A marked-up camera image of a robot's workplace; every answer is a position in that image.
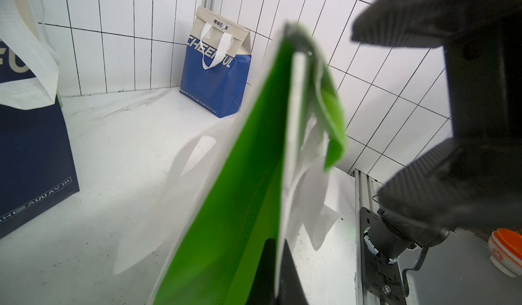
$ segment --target bowl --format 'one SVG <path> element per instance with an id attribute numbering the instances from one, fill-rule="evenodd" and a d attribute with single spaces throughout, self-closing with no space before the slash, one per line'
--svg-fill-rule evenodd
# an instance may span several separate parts
<path id="1" fill-rule="evenodd" d="M 522 235 L 509 229 L 493 231 L 487 242 L 490 261 L 509 277 L 522 277 Z"/>

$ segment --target cable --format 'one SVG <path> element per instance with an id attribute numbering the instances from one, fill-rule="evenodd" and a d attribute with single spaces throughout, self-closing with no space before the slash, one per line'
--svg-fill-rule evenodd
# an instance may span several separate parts
<path id="1" fill-rule="evenodd" d="M 429 246 L 425 246 L 421 250 L 421 254 L 419 255 L 419 259 L 417 260 L 417 263 L 415 263 L 415 266 L 413 269 L 404 269 L 402 270 L 402 295 L 404 297 L 408 297 L 410 295 L 410 287 L 408 286 L 408 277 L 406 276 L 406 272 L 409 270 L 418 271 L 421 269 L 422 263 L 424 263 L 424 260 L 426 259 L 427 250 L 430 249 Z"/>

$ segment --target green bag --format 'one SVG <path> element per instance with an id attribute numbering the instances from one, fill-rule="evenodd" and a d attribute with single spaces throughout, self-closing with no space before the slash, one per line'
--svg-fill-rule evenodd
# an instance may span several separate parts
<path id="1" fill-rule="evenodd" d="M 277 241 L 277 296 L 297 181 L 321 156 L 317 145 L 324 132 L 330 139 L 324 170 L 342 158 L 346 125 L 326 65 L 297 25 L 285 28 L 274 64 L 256 93 L 227 124 L 231 126 L 223 148 L 209 156 L 212 169 L 188 207 L 192 216 L 186 219 L 150 304 L 244 304 L 267 239 Z M 315 133 L 306 130 L 311 117 L 317 121 Z M 319 142 L 311 141 L 319 136 Z M 307 148 L 319 151 L 304 154 Z"/>

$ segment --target white handle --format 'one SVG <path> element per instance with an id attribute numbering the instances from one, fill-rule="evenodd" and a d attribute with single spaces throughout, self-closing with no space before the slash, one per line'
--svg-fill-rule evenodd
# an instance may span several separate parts
<path id="1" fill-rule="evenodd" d="M 210 31 L 211 28 L 212 28 L 212 24 L 205 23 L 205 26 L 203 26 L 203 30 L 201 30 L 201 36 L 199 37 L 198 48 L 201 48 L 202 50 L 204 50 L 201 47 L 201 44 L 203 43 L 203 37 L 205 37 L 205 35 Z M 201 62 L 203 64 L 204 69 L 207 70 L 209 68 L 216 66 L 225 58 L 226 51 L 228 50 L 228 48 L 230 46 L 230 42 L 232 41 L 233 38 L 234 37 L 230 33 L 223 32 L 223 36 L 221 37 L 221 40 L 219 41 L 218 50 L 216 50 L 216 53 L 214 54 L 214 59 L 212 60 L 212 63 L 210 64 L 210 66 L 207 66 L 205 64 L 205 56 L 203 55 Z"/>

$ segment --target navy blue bag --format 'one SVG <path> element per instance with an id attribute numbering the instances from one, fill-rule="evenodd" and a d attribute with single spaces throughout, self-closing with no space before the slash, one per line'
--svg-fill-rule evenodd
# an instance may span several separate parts
<path id="1" fill-rule="evenodd" d="M 179 91 L 219 118 L 237 113 L 250 60 L 250 31 L 199 7 Z"/>
<path id="2" fill-rule="evenodd" d="M 20 110 L 0 105 L 0 238 L 78 192 L 58 99 Z"/>

